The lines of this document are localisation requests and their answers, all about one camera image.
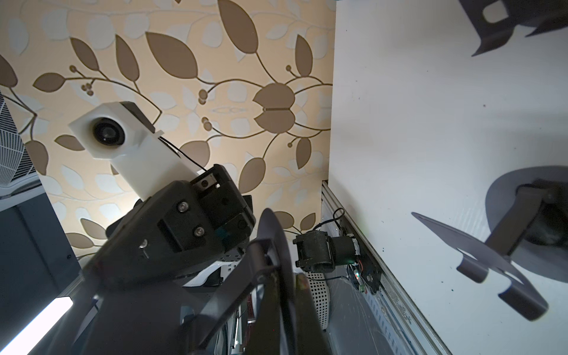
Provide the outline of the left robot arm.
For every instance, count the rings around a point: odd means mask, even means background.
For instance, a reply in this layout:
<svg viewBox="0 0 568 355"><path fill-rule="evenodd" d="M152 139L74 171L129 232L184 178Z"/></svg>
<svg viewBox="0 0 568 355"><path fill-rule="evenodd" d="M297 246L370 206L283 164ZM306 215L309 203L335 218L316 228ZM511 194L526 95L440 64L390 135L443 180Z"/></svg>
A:
<svg viewBox="0 0 568 355"><path fill-rule="evenodd" d="M197 275L244 244L241 261L200 310L178 280ZM221 165L173 181L138 203L83 270L84 280L49 354L70 354L96 297L101 310L84 354L211 354L213 340L257 288L263 288L247 354L329 354L308 273L356 262L349 237L319 228L290 242L278 213L260 218Z"/></svg>

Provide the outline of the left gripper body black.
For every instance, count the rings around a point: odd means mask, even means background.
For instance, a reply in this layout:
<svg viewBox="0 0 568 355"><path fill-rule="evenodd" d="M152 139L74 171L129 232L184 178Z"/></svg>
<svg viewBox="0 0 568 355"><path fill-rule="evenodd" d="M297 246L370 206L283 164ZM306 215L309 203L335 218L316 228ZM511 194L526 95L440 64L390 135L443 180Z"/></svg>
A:
<svg viewBox="0 0 568 355"><path fill-rule="evenodd" d="M222 165L176 180L135 206L106 245L107 266L210 263L251 234L255 218Z"/></svg>

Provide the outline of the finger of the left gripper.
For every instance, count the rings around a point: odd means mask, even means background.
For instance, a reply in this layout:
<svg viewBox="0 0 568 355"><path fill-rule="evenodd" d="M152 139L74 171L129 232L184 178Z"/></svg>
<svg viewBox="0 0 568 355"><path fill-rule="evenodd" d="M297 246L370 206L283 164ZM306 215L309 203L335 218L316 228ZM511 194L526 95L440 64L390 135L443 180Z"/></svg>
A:
<svg viewBox="0 0 568 355"><path fill-rule="evenodd" d="M205 269L210 263L196 266L107 266L107 243L87 263L83 270L83 282L78 287L73 305L62 319L47 352L68 354L78 328L87 316L96 295L111 291L124 291L180 277L187 277Z"/></svg>

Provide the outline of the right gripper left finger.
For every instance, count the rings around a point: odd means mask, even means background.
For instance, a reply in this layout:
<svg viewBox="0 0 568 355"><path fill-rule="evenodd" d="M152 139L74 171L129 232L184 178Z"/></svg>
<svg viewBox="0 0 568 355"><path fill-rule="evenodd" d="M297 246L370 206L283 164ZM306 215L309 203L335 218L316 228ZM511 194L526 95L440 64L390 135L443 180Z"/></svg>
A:
<svg viewBox="0 0 568 355"><path fill-rule="evenodd" d="M282 279L281 272L275 272L263 285L263 297L258 308L257 320L252 327L245 354L280 354Z"/></svg>

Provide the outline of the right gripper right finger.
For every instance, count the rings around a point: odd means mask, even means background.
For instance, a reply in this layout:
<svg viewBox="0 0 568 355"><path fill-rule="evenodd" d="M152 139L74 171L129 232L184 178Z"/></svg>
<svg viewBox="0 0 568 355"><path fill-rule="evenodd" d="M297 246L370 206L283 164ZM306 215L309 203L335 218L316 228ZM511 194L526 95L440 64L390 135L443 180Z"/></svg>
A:
<svg viewBox="0 0 568 355"><path fill-rule="evenodd" d="M298 354L330 354L331 350L314 306L309 281L304 274L296 274L295 307Z"/></svg>

